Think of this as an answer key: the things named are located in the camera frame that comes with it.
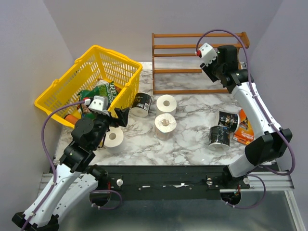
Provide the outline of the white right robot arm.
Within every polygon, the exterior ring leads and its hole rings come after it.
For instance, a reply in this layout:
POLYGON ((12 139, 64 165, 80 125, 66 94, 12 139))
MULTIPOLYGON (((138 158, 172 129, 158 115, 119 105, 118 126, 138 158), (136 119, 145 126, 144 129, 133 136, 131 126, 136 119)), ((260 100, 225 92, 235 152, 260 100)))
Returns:
POLYGON ((202 58, 200 67, 207 76, 213 82, 220 81, 240 104, 254 132, 255 139, 245 147, 244 155, 228 165, 221 177, 222 185, 231 189, 255 167, 282 157, 293 135, 272 117, 248 70, 239 69, 235 46, 214 49, 204 43, 196 54, 202 58))

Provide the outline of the plastic pinkish paper roll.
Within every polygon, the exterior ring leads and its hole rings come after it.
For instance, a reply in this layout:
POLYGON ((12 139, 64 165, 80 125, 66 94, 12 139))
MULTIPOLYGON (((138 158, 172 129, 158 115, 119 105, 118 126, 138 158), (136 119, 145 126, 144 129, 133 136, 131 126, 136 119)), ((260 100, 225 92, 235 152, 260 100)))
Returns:
POLYGON ((167 141, 173 137, 177 122, 173 115, 164 113, 158 115, 154 120, 156 137, 161 141, 167 141))

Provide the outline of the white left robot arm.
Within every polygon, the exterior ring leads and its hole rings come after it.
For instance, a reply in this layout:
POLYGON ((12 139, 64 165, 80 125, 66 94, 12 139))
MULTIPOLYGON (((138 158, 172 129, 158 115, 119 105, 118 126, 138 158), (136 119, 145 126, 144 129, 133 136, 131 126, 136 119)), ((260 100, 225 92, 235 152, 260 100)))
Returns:
POLYGON ((115 108, 116 117, 99 110, 94 120, 79 119, 71 132, 72 141, 65 148, 60 163, 53 167, 53 176, 38 198, 23 212, 17 212, 12 222, 23 231, 57 231, 60 220, 81 197, 92 190, 102 190, 107 183, 105 174, 93 166, 81 178, 81 184, 72 183, 86 170, 95 157, 101 141, 111 127, 126 127, 129 108, 115 108))

